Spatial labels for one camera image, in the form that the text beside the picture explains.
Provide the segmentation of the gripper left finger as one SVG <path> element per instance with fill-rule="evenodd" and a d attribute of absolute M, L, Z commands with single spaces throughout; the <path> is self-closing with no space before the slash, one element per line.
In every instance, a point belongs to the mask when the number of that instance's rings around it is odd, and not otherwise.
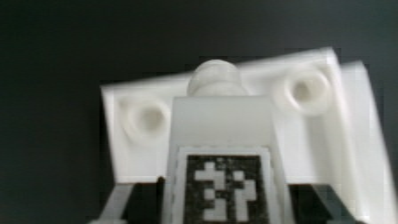
<path fill-rule="evenodd" d="M 88 224 L 161 224 L 166 179 L 118 184 L 98 218 Z"/>

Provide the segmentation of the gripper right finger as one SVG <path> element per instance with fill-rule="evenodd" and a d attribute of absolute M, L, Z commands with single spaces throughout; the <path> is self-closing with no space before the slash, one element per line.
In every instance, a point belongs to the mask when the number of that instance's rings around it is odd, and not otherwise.
<path fill-rule="evenodd" d="M 290 194 L 297 224 L 365 224 L 328 184 L 292 184 Z"/>

